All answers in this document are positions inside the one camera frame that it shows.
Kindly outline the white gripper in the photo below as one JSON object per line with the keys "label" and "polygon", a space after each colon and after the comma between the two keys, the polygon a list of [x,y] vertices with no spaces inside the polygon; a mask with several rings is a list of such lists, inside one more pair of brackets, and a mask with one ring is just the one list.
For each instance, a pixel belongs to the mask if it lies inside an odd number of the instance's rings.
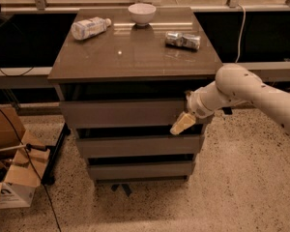
{"label": "white gripper", "polygon": [[184,130],[192,127],[196,122],[195,117],[205,119],[214,114],[213,111],[203,104],[199,91],[186,91],[186,99],[188,112],[183,111],[173,124],[170,129],[173,135],[178,135]]}

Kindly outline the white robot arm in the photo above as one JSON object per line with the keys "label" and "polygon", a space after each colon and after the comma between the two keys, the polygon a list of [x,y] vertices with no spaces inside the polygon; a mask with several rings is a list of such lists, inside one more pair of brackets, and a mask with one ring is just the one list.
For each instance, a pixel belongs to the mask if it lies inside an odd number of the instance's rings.
{"label": "white robot arm", "polygon": [[173,131],[211,116],[170,232],[290,232],[290,93],[236,65],[188,93]]}

